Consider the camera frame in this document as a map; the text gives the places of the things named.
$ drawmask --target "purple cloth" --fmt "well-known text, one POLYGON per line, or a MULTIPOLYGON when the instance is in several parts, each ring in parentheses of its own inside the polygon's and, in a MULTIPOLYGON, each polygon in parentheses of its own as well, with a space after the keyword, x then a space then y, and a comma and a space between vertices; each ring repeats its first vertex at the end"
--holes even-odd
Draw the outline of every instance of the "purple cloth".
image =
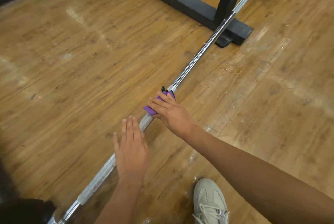
MULTIPOLYGON (((167 92, 167 91, 163 91, 163 93, 164 93, 165 95, 167 95, 167 94, 171 94, 171 95, 173 96, 174 100, 175 100, 175 95, 174 95, 173 91, 168 91, 168 92, 167 92)), ((157 112, 156 112, 154 109, 151 109, 151 108, 148 107, 148 106, 145 106, 145 107, 144 107, 144 110, 146 110, 147 113, 150 114, 151 116, 157 114, 157 112)))

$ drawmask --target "hand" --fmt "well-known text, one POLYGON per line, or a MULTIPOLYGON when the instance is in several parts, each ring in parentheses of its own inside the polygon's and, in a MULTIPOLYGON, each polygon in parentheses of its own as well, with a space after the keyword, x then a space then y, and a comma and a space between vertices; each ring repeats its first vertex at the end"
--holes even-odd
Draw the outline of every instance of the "hand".
POLYGON ((184 139, 196 127, 196 122, 171 94, 158 92, 158 96, 162 100, 150 98, 148 103, 148 106, 158 113, 153 117, 159 118, 172 133, 184 139))
POLYGON ((141 186, 148 167, 148 146, 135 117, 123 119, 122 141, 114 133, 114 148, 120 182, 141 186))

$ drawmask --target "forearm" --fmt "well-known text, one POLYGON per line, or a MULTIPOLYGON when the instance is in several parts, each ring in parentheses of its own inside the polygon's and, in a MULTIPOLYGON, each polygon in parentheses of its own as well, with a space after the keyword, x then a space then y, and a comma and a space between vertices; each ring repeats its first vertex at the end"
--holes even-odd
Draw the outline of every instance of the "forearm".
POLYGON ((183 138, 272 223, 333 223, 334 201, 271 164, 201 128, 183 138))
POLYGON ((141 185, 142 183, 136 180, 119 181, 95 224, 130 224, 141 185))

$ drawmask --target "sneaker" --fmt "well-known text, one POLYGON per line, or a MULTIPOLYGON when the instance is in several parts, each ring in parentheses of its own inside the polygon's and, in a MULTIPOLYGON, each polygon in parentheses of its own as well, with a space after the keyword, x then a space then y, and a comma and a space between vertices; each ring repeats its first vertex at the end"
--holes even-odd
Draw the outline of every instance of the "sneaker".
POLYGON ((228 208, 214 181, 203 178, 194 190, 195 224, 228 224, 228 208))

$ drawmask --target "shoelace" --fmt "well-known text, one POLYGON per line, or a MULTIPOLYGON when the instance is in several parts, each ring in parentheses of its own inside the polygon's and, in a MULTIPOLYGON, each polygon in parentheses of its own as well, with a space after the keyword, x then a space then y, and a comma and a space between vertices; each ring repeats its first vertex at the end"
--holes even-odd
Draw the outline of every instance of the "shoelace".
POLYGON ((195 216, 193 214, 193 216, 195 217, 195 219, 200 223, 200 224, 210 224, 207 219, 208 219, 208 216, 211 216, 211 217, 214 217, 216 218, 218 221, 221 219, 221 217, 223 217, 223 221, 224 223, 221 223, 221 224, 228 224, 228 214, 229 212, 225 212, 225 213, 222 213, 221 212, 221 209, 218 208, 218 207, 215 207, 215 206, 208 206, 208 205, 203 205, 202 203, 199 203, 199 209, 201 210, 201 213, 199 214, 199 217, 201 215, 203 215, 204 217, 204 223, 201 221, 201 219, 197 216, 195 216), (207 212, 205 209, 206 208, 212 208, 212 209, 215 209, 217 212, 207 212))

